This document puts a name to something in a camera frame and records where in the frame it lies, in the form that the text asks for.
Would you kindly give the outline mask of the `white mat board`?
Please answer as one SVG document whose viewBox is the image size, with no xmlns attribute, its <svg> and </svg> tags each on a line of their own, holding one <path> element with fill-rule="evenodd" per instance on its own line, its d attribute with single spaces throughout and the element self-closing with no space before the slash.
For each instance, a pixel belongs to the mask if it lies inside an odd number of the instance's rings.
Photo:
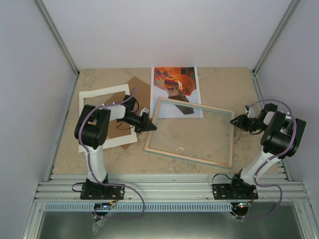
<svg viewBox="0 0 319 239">
<path fill-rule="evenodd" d="M 79 114 L 81 114 L 82 109 L 84 107 L 84 99 L 94 98 L 94 97 L 103 96 L 103 95 L 110 95 L 110 94 L 114 94 L 118 92 L 125 92 L 127 95 L 129 95 L 130 94 L 129 85 L 124 84 L 124 85 L 118 85 L 118 86 L 109 87 L 109 88 L 79 92 Z M 119 136 L 115 138 L 107 138 L 103 144 L 103 149 L 137 142 L 137 134 L 134 132 L 134 128 L 130 129 L 130 131 L 131 131 L 131 134 L 129 135 Z"/>
</svg>

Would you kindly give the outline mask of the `hot air balloon photo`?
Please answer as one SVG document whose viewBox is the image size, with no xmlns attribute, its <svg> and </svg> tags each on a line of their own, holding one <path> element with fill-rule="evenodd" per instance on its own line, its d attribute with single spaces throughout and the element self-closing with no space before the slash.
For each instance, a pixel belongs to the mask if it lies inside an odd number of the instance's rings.
<svg viewBox="0 0 319 239">
<path fill-rule="evenodd" d="M 153 67 L 151 73 L 150 115 L 156 110 L 158 99 L 167 98 L 201 104 L 198 70 L 196 67 Z M 159 118 L 203 118 L 202 110 L 183 106 L 162 106 Z"/>
</svg>

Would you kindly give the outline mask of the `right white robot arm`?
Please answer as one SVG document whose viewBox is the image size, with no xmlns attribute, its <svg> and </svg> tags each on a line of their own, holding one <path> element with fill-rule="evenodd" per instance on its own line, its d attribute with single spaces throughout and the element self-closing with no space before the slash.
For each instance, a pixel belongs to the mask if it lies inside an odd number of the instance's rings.
<svg viewBox="0 0 319 239">
<path fill-rule="evenodd" d="M 252 106 L 246 106 L 245 114 L 232 119 L 230 124 L 251 135 L 263 134 L 261 152 L 233 176 L 228 187 L 230 196 L 235 199 L 257 199 L 257 180 L 272 165 L 297 152 L 307 122 L 294 118 L 290 112 L 280 112 L 276 104 L 268 103 L 258 115 Z"/>
</svg>

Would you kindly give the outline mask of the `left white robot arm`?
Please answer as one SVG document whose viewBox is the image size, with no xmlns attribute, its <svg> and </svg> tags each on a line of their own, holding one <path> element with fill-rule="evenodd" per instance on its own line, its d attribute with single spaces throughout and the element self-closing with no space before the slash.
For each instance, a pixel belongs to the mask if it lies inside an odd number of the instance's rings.
<svg viewBox="0 0 319 239">
<path fill-rule="evenodd" d="M 88 166 L 87 181 L 93 182 L 92 193 L 103 199 L 109 194 L 108 173 L 104 166 L 103 144 L 111 121 L 125 122 L 134 132 L 155 131 L 157 127 L 149 119 L 147 109 L 134 112 L 137 100 L 125 95 L 122 102 L 111 105 L 85 105 L 74 130 L 74 136 L 84 149 Z"/>
</svg>

